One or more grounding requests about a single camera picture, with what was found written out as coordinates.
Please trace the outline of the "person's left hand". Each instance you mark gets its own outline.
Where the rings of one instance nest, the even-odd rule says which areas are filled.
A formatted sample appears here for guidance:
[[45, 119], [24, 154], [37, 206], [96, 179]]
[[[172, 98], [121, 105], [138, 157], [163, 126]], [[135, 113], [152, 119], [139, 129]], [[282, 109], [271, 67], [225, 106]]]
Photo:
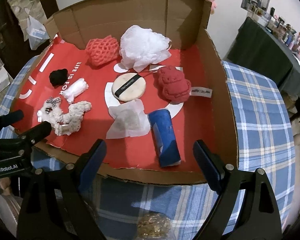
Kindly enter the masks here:
[[0, 179], [0, 219], [9, 232], [16, 237], [18, 218], [23, 199], [13, 195], [10, 185], [10, 178]]

